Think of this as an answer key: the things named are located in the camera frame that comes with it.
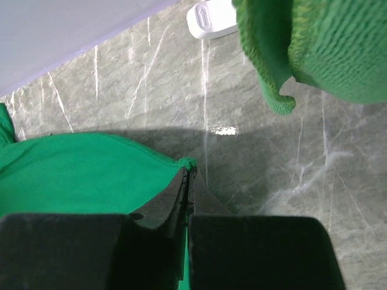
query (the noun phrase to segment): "tile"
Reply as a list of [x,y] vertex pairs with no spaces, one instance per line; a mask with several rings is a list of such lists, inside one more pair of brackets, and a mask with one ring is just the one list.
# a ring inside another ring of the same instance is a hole
[[349,290],[386,289],[387,105],[289,80],[272,113],[238,36],[196,40],[181,1],[3,98],[18,138],[102,131],[192,156],[239,214],[314,216]]

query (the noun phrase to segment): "green fabric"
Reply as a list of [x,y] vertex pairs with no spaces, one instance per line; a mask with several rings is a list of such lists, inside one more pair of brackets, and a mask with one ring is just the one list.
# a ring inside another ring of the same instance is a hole
[[387,101],[387,1],[233,0],[241,46],[262,94],[279,114],[295,101],[284,82],[323,89],[348,102]]
[[[7,213],[130,213],[160,193],[181,167],[123,137],[62,134],[15,142],[0,104],[0,217]],[[188,279],[180,289],[189,289]]]

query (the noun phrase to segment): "white wall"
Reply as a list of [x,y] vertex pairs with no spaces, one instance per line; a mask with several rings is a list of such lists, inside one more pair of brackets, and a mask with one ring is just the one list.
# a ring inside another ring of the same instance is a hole
[[0,97],[179,0],[2,0]]

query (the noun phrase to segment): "green knitted fabric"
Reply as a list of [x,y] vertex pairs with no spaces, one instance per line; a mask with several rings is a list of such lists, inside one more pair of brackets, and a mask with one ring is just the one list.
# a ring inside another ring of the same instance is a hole
[[386,0],[233,0],[242,48],[262,94],[279,114],[295,101],[284,82],[323,89],[348,102],[387,101]]

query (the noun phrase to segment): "marble floor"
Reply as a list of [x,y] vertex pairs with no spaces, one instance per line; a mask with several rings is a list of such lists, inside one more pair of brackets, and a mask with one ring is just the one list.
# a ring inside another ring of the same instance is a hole
[[18,138],[116,133],[198,160],[240,214],[318,218],[349,290],[387,289],[387,105],[352,105],[289,80],[270,112],[237,34],[200,41],[182,0],[12,94]]

